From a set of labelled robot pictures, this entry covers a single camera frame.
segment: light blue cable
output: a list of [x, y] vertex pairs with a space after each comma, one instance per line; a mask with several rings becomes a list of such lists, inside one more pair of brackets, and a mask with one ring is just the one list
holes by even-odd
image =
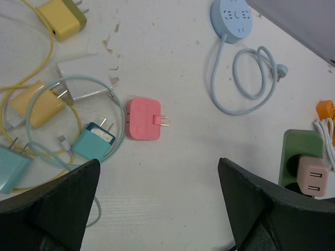
[[[243, 115], [243, 114], [247, 114], [247, 113], [256, 111], [257, 109], [261, 108], [272, 97], [272, 95], [273, 95], [273, 93], [276, 89], [277, 79], [278, 79], [277, 70], [276, 70], [277, 69], [277, 64], [276, 64], [273, 56], [271, 55], [270, 51], [263, 46], [260, 46], [257, 49], [257, 51], [254, 50], [254, 49], [243, 49], [239, 53], [237, 53], [236, 56], [235, 56], [234, 62], [233, 62], [233, 68], [232, 68], [233, 77], [234, 77], [237, 89], [240, 91], [240, 93], [244, 97], [246, 97], [248, 99], [252, 99], [252, 100], [257, 100], [264, 95], [265, 88], [266, 88], [266, 76], [265, 76], [265, 70], [264, 70], [264, 60], [267, 60], [270, 63], [271, 68], [273, 69], [273, 71], [272, 71], [273, 83], [272, 83], [269, 94], [258, 105], [254, 106], [254, 107], [252, 107], [248, 110], [244, 110], [244, 111], [230, 111], [230, 110], [226, 109], [225, 107], [223, 107], [220, 104], [220, 102], [218, 101], [218, 99], [216, 97], [216, 93], [215, 93], [215, 76], [216, 76], [216, 73], [217, 73], [217, 70], [218, 70], [218, 66], [219, 66], [221, 55], [222, 55], [222, 51], [224, 49], [224, 45], [226, 43], [226, 38], [227, 38], [227, 36], [222, 36], [221, 44], [220, 44], [220, 47], [219, 47], [218, 54], [216, 56], [214, 68], [213, 68], [213, 71], [211, 73], [211, 78], [210, 78], [211, 98], [212, 98], [214, 104], [216, 105], [216, 107], [219, 108], [220, 111], [222, 111], [222, 112], [224, 112], [225, 114], [228, 114], [228, 115], [236, 116], [236, 115]], [[261, 55], [261, 51], [264, 51], [268, 58]], [[238, 73], [237, 73], [238, 60], [244, 53], [251, 53], [251, 54], [254, 54], [254, 55], [257, 56], [257, 63], [260, 67], [261, 75], [262, 75], [262, 86], [261, 86], [260, 91], [256, 95], [252, 95], [252, 94], [250, 94], [246, 91], [246, 89], [242, 86], [240, 78], [239, 78]]]
[[[28, 143], [29, 145], [29, 148], [30, 149], [37, 149], [35, 146], [41, 148], [43, 151], [45, 151], [46, 153], [50, 154], [51, 157], [53, 157], [56, 161], [58, 161], [66, 170], [68, 170], [69, 172], [72, 170], [72, 168], [70, 168], [70, 166], [65, 163], [61, 158], [59, 158], [56, 154], [54, 154], [52, 151], [50, 151], [47, 147], [45, 147], [44, 145], [38, 143], [38, 142], [34, 142], [34, 141], [30, 141]], [[40, 152], [40, 151], [36, 151], [36, 154], [39, 156], [39, 157], [43, 157], [43, 154]], [[96, 196], [94, 196], [94, 201], [98, 207], [98, 217], [90, 224], [88, 224], [86, 226], [86, 228], [90, 227], [90, 226], [93, 226], [95, 223], [97, 223], [100, 218], [101, 218], [101, 215], [102, 215], [102, 209], [101, 209], [101, 205], [100, 205], [100, 202], [98, 200], [98, 198]]]
[[[113, 95], [114, 95], [114, 98], [116, 99], [116, 102], [117, 104], [119, 105], [120, 107], [120, 110], [121, 110], [121, 116], [122, 116], [122, 131], [121, 131], [121, 135], [120, 135], [120, 138], [118, 139], [118, 141], [115, 143], [114, 147], [112, 147], [110, 149], [110, 151], [106, 154], [105, 158], [102, 160], [102, 163], [105, 162], [106, 160], [110, 159], [121, 147], [122, 145], [122, 142], [124, 141], [125, 139], [125, 120], [126, 120], [126, 116], [125, 116], [125, 110], [122, 106], [122, 103], [120, 101], [120, 99], [118, 98], [118, 96], [116, 95], [116, 93], [114, 92], [114, 90], [110, 87], [110, 85], [96, 79], [96, 78], [93, 78], [93, 77], [90, 77], [90, 76], [84, 76], [84, 75], [73, 75], [73, 76], [68, 76], [68, 77], [63, 77], [63, 78], [59, 78], [59, 79], [56, 79], [52, 82], [49, 82], [47, 84], [44, 85], [43, 88], [39, 89], [38, 92], [35, 93], [35, 95], [33, 96], [30, 104], [29, 104], [29, 107], [28, 107], [28, 111], [27, 111], [27, 117], [26, 117], [26, 131], [27, 131], [27, 136], [28, 136], [28, 140], [29, 142], [34, 142], [32, 137], [31, 137], [31, 134], [30, 134], [30, 123], [29, 123], [29, 120], [30, 120], [30, 116], [31, 116], [31, 111], [32, 111], [32, 107], [37, 99], [37, 97], [45, 90], [47, 89], [48, 87], [51, 87], [53, 85], [55, 85], [56, 83], [60, 82], [60, 81], [64, 81], [64, 80], [69, 80], [69, 79], [83, 79], [83, 80], [88, 80], [88, 81], [91, 81], [91, 82], [94, 82], [94, 83], [97, 83], [97, 84], [100, 84], [104, 87], [106, 87]], [[38, 152], [40, 154], [42, 154], [36, 147], [34, 147], [34, 145], [32, 145], [32, 148], [31, 150], [38, 154]], [[45, 162], [47, 162], [48, 164], [51, 164], [51, 165], [54, 165], [54, 166], [57, 166], [57, 167], [63, 167], [62, 164], [59, 163], [59, 161], [53, 161], [51, 159], [48, 159], [47, 157], [43, 156], [43, 155], [39, 155], [41, 157], [41, 159], [43, 159]], [[69, 166], [71, 169], [74, 169], [74, 168], [77, 168], [79, 167], [79, 165], [72, 165], [72, 166]]]

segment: green power strip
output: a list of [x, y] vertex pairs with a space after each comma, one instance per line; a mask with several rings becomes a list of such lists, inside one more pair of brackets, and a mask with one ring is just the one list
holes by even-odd
[[308, 155], [322, 158], [323, 140], [315, 131], [287, 130], [284, 134], [281, 170], [279, 185], [287, 188], [288, 185], [297, 185], [297, 178], [288, 170], [290, 158], [298, 155]]

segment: tabletop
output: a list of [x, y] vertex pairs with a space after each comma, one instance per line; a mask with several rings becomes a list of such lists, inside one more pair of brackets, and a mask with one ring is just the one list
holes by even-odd
[[[31, 0], [34, 6], [46, 0]], [[227, 157], [252, 173], [278, 182], [283, 134], [288, 129], [313, 129], [315, 106], [334, 99], [335, 69], [270, 21], [253, 13], [253, 31], [227, 45], [216, 80], [217, 96], [227, 108], [241, 110], [257, 101], [241, 97], [232, 79], [235, 54], [263, 45], [277, 63], [289, 68], [269, 102], [244, 116], [220, 112], [209, 95], [209, 79], [219, 39], [209, 18], [212, 0], [84, 0], [89, 8], [86, 28], [62, 43], [48, 65], [27, 84], [58, 78], [57, 61], [98, 53], [125, 105], [134, 97], [161, 103], [170, 125], [157, 141], [125, 139], [120, 150], [102, 165], [97, 197], [101, 220], [86, 230], [82, 250], [222, 250], [233, 236], [217, 172]], [[0, 0], [0, 86], [16, 84], [47, 56], [49, 37], [35, 13], [19, 0]], [[245, 55], [239, 74], [247, 90], [256, 93], [261, 75], [254, 58]], [[271, 78], [267, 79], [271, 87]], [[75, 104], [83, 124], [115, 123], [119, 108], [108, 96]], [[13, 110], [7, 107], [5, 118]], [[76, 120], [63, 110], [33, 138], [53, 151], [58, 136], [73, 140]], [[12, 130], [25, 145], [25, 127]], [[0, 143], [8, 145], [3, 136]], [[76, 157], [76, 163], [84, 160]], [[40, 184], [60, 170], [35, 160], [19, 187]], [[333, 196], [331, 176], [327, 197]], [[97, 214], [92, 206], [89, 221]]]

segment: teal charger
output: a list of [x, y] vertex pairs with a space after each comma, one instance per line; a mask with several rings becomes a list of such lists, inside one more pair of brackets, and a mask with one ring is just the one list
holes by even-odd
[[115, 141], [115, 136], [108, 132], [113, 124], [108, 131], [101, 127], [105, 121], [106, 119], [100, 126], [93, 122], [89, 123], [71, 148], [72, 151], [86, 159], [97, 159], [101, 162]]
[[10, 147], [6, 149], [0, 146], [0, 193], [4, 194], [12, 192], [32, 162], [32, 158], [18, 154]]

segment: pink plug adapter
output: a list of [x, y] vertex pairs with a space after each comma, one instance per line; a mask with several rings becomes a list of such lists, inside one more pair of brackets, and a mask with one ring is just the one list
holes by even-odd
[[135, 98], [127, 104], [126, 134], [134, 140], [157, 140], [161, 135], [161, 104], [154, 99]]
[[305, 195], [325, 196], [329, 169], [322, 159], [303, 156], [299, 160], [297, 182]]

